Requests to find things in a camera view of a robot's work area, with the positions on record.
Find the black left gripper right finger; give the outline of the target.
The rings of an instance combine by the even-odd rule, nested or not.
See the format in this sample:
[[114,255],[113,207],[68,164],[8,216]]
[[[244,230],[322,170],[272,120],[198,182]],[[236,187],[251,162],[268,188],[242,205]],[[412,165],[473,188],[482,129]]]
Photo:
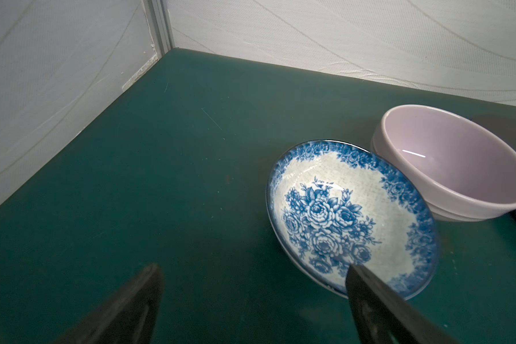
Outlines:
[[456,343],[363,265],[345,278],[348,301],[362,343]]

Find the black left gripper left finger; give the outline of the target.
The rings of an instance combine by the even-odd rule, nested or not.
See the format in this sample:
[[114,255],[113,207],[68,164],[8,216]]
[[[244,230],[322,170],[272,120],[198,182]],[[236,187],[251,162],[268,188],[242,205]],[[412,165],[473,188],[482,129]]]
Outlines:
[[150,343],[163,288],[160,265],[148,265],[54,342]]

